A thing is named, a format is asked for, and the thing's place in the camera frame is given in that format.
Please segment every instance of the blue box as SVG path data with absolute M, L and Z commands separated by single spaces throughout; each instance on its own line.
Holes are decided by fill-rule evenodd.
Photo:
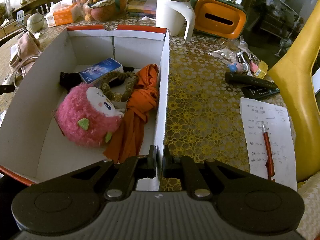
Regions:
M 80 76 L 84 83 L 96 84 L 101 80 L 107 73 L 112 71 L 123 72 L 122 65 L 114 60 L 113 58 L 107 58 L 84 71 L 80 72 Z

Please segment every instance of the orange cloth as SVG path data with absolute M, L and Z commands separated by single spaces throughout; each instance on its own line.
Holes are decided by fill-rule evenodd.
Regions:
M 138 73 L 138 83 L 127 102 L 119 129 L 112 135 L 104 155 L 115 163 L 124 162 L 130 156 L 138 155 L 143 141 L 144 124 L 148 122 L 149 111 L 158 104 L 156 88 L 158 66 L 147 65 Z

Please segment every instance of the white cardboard box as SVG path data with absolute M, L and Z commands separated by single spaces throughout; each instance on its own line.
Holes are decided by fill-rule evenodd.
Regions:
M 91 25 L 66 28 L 45 49 L 22 81 L 0 128 L 1 173 L 30 185 L 106 158 L 102 154 L 105 145 L 101 148 L 80 147 L 64 137 L 52 111 L 66 95 L 59 85 L 61 71 L 79 72 L 109 57 L 137 71 L 148 64 L 158 65 L 159 106 L 150 112 L 140 154 L 147 155 L 150 145 L 155 145 L 161 163 L 168 92 L 169 32 L 163 28 L 135 25 L 119 25 L 116 30 L 107 31 L 103 25 Z M 158 188 L 158 179 L 143 179 L 137 186 L 140 190 Z

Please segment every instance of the orange box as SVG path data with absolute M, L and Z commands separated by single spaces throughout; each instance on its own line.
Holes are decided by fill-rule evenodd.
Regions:
M 238 38 L 247 20 L 246 13 L 234 4 L 217 0 L 198 0 L 195 14 L 196 30 L 228 39 Z
M 75 22 L 81 14 L 81 7 L 77 4 L 66 6 L 46 15 L 49 27 Z

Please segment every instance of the stuffed animal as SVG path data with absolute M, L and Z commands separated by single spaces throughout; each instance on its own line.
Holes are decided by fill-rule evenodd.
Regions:
M 100 89 L 80 84 L 71 89 L 55 117 L 70 141 L 81 146 L 99 147 L 119 128 L 123 112 L 115 109 Z

